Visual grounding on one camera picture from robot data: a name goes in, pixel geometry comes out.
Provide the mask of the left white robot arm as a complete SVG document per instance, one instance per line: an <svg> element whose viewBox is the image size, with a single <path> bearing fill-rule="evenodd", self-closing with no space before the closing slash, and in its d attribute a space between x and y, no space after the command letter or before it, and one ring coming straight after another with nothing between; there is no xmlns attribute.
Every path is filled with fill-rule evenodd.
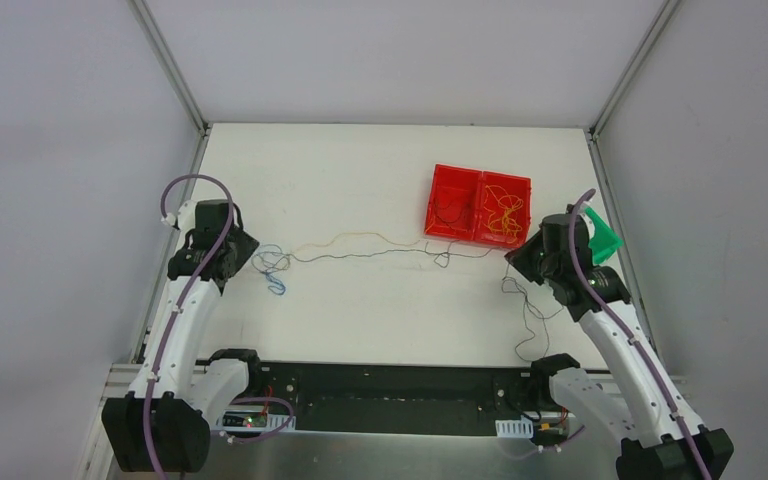
<svg viewBox="0 0 768 480"><path fill-rule="evenodd" d="M125 472L201 470L231 401L253 404L265 390L252 349L220 349L205 372L193 376L208 321L258 241L244 231L238 206L222 199L186 202L174 226L184 244L168 263L168 298L157 330L126 393L106 399L101 413Z"/></svg>

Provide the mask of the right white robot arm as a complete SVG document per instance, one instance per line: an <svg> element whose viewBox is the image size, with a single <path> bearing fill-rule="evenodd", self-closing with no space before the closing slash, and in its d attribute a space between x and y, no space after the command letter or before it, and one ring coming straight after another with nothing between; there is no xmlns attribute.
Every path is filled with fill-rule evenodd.
<svg viewBox="0 0 768 480"><path fill-rule="evenodd" d="M551 289L602 356L621 397L607 394L569 354L532 362L527 386L536 407L571 412L616 453L620 479L718 479L734 453L687 402L645 338L630 294L611 267L596 265L590 228L570 212L545 217L505 259Z"/></svg>

